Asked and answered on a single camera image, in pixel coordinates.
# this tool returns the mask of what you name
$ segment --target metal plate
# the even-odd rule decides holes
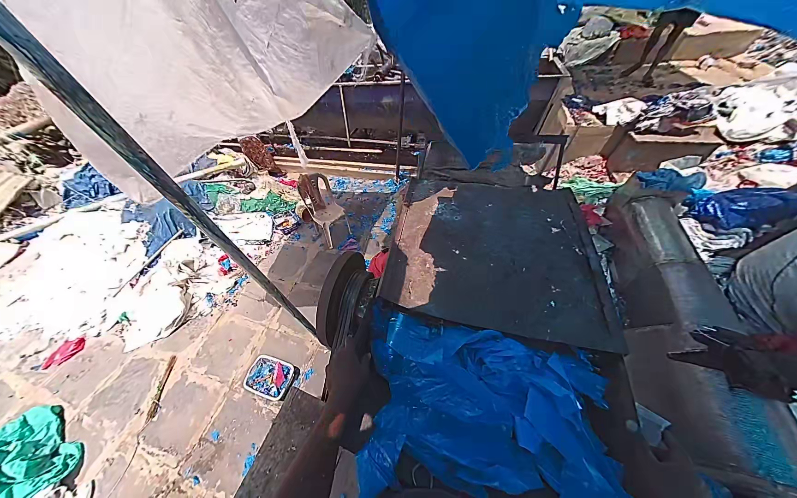
[[[625,353],[597,258],[570,190],[414,180],[379,295],[451,322]]]

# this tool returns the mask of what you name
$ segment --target pipe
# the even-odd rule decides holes
[[[304,328],[315,334],[315,327],[282,294],[266,275],[254,266],[248,256],[208,218],[202,207],[169,176],[156,161],[128,135],[113,117],[106,112],[94,96],[79,84],[64,67],[54,59],[39,41],[0,2],[0,44],[11,55],[56,95],[85,124],[97,133],[118,153],[128,165],[152,184],[205,233],[248,276],[260,284],[273,299],[287,309]]]
[[[0,131],[0,145],[13,141],[17,136],[28,135],[35,131],[39,131],[51,124],[54,123],[51,121],[50,116],[45,116],[43,118],[28,120],[25,123],[18,124],[16,127]]]
[[[401,136],[404,133],[404,71],[401,72],[401,86],[398,90],[398,135],[396,135],[396,181],[401,179],[399,170],[399,155],[401,154]]]

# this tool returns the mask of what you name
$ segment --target metal rod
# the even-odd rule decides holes
[[[398,136],[396,137],[396,181],[398,181],[401,176],[399,168],[399,155],[401,154],[401,136],[404,134],[404,69],[401,72],[401,86],[399,86],[398,90]]]
[[[344,112],[344,128],[346,128],[346,146],[352,148],[352,141],[349,140],[349,118],[346,117],[346,100],[343,97],[343,87],[340,89],[340,110]]]
[[[301,323],[304,328],[315,334],[315,327],[282,294],[266,275],[263,274],[248,256],[233,243],[223,231],[211,221],[180,185],[174,182],[159,164],[138,144],[127,131],[106,112],[94,97],[54,59],[39,41],[29,33],[11,11],[0,3],[0,44],[13,57],[56,95],[76,116],[97,133],[110,147],[118,153],[128,165],[152,184],[166,199],[196,224],[229,259],[244,269],[250,278],[260,284],[273,299]]]

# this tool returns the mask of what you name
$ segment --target wooden stick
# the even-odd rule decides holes
[[[133,280],[133,279],[134,279],[134,277],[137,277],[137,274],[138,274],[138,273],[140,273],[140,272],[142,272],[142,271],[143,271],[143,269],[146,267],[146,265],[148,265],[148,264],[152,263],[152,260],[155,260],[156,258],[158,258],[158,257],[159,257],[159,255],[161,255],[161,254],[162,254],[162,251],[164,251],[164,250],[165,250],[165,248],[166,248],[166,247],[168,247],[168,244],[169,244],[169,243],[172,243],[172,242],[174,242],[175,240],[177,240],[178,238],[180,238],[180,236],[181,236],[181,235],[183,235],[183,229],[181,229],[181,230],[177,231],[177,233],[175,233],[175,234],[171,235],[171,238],[170,238],[170,239],[166,240],[166,241],[165,241],[165,243],[162,243],[162,246],[161,246],[159,249],[157,249],[155,253],[153,253],[151,256],[149,256],[149,258],[147,258],[147,259],[146,259],[146,261],[144,261],[144,262],[143,262],[143,266],[140,266],[140,267],[137,269],[137,271],[136,271],[136,272],[134,272],[134,273],[131,275],[131,277],[127,277],[127,279],[125,280],[125,282],[122,282],[122,285],[120,285],[120,286],[119,286],[119,288],[117,288],[117,289],[116,289],[116,292],[114,292],[114,293],[113,293],[113,297],[116,297],[116,295],[117,295],[119,292],[121,292],[121,290],[122,290],[122,289],[124,289],[124,288],[125,288],[125,285],[127,285],[127,284],[128,284],[128,282],[130,282],[131,280]]]
[[[171,355],[171,358],[168,360],[168,366],[165,368],[165,375],[163,375],[162,379],[160,379],[159,386],[156,387],[156,395],[152,397],[152,403],[149,405],[149,411],[146,412],[145,424],[149,424],[149,422],[156,417],[156,414],[159,413],[159,406],[160,402],[162,401],[162,391],[165,390],[165,383],[168,381],[168,378],[171,377],[171,370],[174,369],[175,363],[177,363],[177,356]]]
[[[13,142],[17,136],[39,131],[51,124],[54,124],[53,121],[51,121],[51,118],[49,116],[45,116],[43,118],[36,118],[25,123],[18,124],[16,127],[9,128],[5,131],[0,131],[0,145],[7,142]]]

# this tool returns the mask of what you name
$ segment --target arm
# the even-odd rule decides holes
[[[340,436],[365,384],[371,355],[359,359],[353,342],[331,355],[325,369],[329,395],[318,422],[282,477],[277,498],[327,498],[337,467]]]

